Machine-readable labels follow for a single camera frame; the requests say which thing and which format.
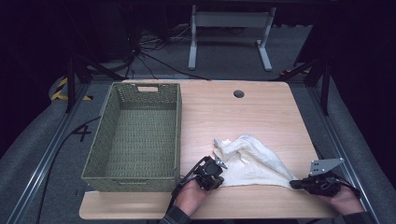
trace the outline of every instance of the dark background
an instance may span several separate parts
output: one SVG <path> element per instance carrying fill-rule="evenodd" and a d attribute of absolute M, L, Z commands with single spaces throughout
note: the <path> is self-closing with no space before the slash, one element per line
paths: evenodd
<path fill-rule="evenodd" d="M 191 14 L 190 6 L 128 3 L 122 8 L 133 13 L 125 18 L 118 4 L 103 2 L 0 3 L 1 156 L 50 104 L 50 86 L 64 75 L 74 53 L 99 63 L 123 59 L 142 29 L 166 39 L 167 29 L 189 22 Z M 274 25 L 315 24 L 298 60 L 306 63 L 330 53 L 341 97 L 393 186 L 395 10 L 394 3 L 383 1 L 342 7 L 285 5 L 277 9 L 274 20 Z"/>

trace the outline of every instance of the wooden table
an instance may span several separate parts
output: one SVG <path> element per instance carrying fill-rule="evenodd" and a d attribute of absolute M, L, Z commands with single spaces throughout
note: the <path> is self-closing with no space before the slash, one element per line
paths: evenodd
<path fill-rule="evenodd" d="M 288 84 L 283 82 L 141 80 L 178 82 L 182 94 L 181 164 L 185 175 L 213 155 L 214 138 L 250 134 L 272 149 L 298 178 L 307 177 L 318 157 Z M 233 95 L 243 91 L 243 98 Z M 86 192 L 79 214 L 85 219 L 160 219 L 168 192 Z M 279 186 L 216 189 L 193 218 L 308 218 L 336 213 L 304 190 Z"/>

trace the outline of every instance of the hand-mounted device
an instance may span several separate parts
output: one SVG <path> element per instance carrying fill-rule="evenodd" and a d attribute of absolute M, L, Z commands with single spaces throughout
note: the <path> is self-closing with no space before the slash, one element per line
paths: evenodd
<path fill-rule="evenodd" d="M 194 165 L 194 167 L 192 167 L 189 173 L 185 175 L 180 182 L 178 182 L 175 189 L 172 191 L 172 198 L 166 211 L 172 207 L 181 189 L 193 179 L 198 182 L 201 189 L 217 189 L 224 181 L 224 178 L 219 176 L 222 173 L 221 168 L 228 169 L 217 155 L 214 160 L 210 156 L 203 157 Z"/>
<path fill-rule="evenodd" d="M 335 196 L 344 185 L 353 190 L 359 198 L 361 193 L 352 187 L 344 178 L 332 172 L 332 169 L 344 162 L 343 158 L 311 161 L 311 170 L 307 178 L 302 180 L 291 180 L 290 185 L 294 189 L 305 189 L 310 194 Z"/>

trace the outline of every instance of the basket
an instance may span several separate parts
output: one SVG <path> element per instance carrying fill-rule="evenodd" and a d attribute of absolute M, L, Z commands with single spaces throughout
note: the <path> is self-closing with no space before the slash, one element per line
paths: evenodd
<path fill-rule="evenodd" d="M 113 83 L 81 178 L 99 191 L 172 191 L 180 125 L 178 84 Z"/>

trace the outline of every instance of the crumpled white cloth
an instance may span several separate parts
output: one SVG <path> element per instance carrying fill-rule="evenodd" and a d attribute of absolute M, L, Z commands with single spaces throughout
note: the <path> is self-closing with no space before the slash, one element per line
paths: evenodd
<path fill-rule="evenodd" d="M 297 179 L 271 149 L 251 135 L 235 141 L 215 139 L 214 153 L 228 169 L 220 175 L 223 187 L 241 185 L 278 185 L 291 189 L 290 181 Z"/>

